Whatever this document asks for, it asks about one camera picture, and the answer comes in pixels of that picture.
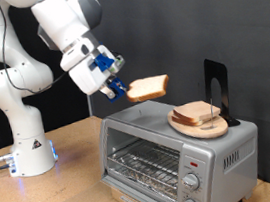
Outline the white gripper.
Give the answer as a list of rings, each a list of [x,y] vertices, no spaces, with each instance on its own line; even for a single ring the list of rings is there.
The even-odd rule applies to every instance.
[[[117,74],[125,64],[121,55],[114,55],[93,38],[80,38],[67,50],[60,66],[67,71],[76,85],[87,95],[97,90],[113,99],[116,94],[107,84],[110,76]]]

